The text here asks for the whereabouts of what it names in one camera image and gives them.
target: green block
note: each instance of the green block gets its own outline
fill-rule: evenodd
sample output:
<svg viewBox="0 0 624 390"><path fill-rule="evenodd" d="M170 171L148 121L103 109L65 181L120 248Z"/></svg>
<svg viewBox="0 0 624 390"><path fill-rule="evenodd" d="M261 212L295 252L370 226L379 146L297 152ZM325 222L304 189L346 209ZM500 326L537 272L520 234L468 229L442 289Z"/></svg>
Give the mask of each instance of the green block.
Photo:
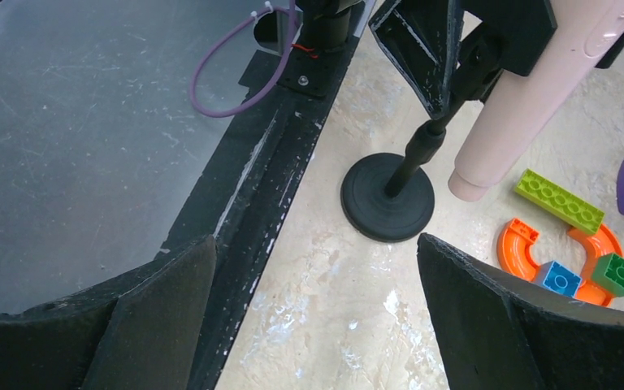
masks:
<svg viewBox="0 0 624 390"><path fill-rule="evenodd" d="M615 297L624 297L624 258L615 253L600 257L591 279Z"/></svg>
<svg viewBox="0 0 624 390"><path fill-rule="evenodd" d="M529 169L522 174L515 192L589 235L595 235L604 220L604 211Z"/></svg>

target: pink tube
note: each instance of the pink tube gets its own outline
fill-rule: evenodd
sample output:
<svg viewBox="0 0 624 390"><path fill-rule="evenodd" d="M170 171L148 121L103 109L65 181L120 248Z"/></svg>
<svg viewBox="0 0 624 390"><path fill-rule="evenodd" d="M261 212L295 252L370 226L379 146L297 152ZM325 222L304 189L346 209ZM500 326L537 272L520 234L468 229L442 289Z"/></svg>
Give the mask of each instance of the pink tube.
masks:
<svg viewBox="0 0 624 390"><path fill-rule="evenodd" d="M624 32L624 0L551 0L558 22L528 77L504 71L448 181L464 201L499 184L585 75Z"/></svg>

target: marble surface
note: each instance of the marble surface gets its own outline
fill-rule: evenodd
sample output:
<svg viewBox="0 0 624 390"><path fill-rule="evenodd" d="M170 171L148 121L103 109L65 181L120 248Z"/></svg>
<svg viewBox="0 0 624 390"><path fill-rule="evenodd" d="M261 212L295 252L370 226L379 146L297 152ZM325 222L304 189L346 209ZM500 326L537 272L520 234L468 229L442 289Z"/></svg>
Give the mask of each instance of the marble surface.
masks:
<svg viewBox="0 0 624 390"><path fill-rule="evenodd" d="M446 183L480 109L463 107L424 167L437 202L427 232L498 267L496 238L519 217L541 232L538 261L579 272L585 253L566 236L566 225L512 191L530 167L604 210L624 249L615 195L624 157L624 53L612 69L591 73L503 183L482 201L465 203ZM358 159L402 153L426 119L366 32L217 389L448 388L418 277L416 239L369 240L346 221L339 202L344 174ZM624 310L624 298L613 308Z"/></svg>

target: black round base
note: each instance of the black round base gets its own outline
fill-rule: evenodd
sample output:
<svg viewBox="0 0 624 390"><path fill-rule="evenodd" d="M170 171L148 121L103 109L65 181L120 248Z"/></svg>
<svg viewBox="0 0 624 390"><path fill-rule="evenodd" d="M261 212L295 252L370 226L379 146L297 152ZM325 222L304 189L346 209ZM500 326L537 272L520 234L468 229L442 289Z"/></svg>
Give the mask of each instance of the black round base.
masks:
<svg viewBox="0 0 624 390"><path fill-rule="evenodd" d="M434 188L422 169L397 197L384 192L402 160L398 154L372 154L356 162L343 179L340 202L345 216L373 240L398 242L417 236L434 212Z"/></svg>

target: orange toy piece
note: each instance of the orange toy piece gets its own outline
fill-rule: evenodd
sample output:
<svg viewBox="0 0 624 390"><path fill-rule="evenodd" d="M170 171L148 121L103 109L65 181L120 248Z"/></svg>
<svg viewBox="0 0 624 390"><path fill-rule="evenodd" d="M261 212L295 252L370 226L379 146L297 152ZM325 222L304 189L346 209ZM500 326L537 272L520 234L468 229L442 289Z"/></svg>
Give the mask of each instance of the orange toy piece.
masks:
<svg viewBox="0 0 624 390"><path fill-rule="evenodd" d="M501 231L496 246L501 269L528 282L534 280L540 265L532 257L532 245L539 236L534 228L520 219L513 218L508 222ZM568 236L579 242L587 251L587 260L582 273L583 282L575 293L575 299L594 305L609 306L613 295L592 282L590 276L599 257L612 253L623 255L618 239L604 224L601 224L599 231L593 236L574 227L568 231Z"/></svg>

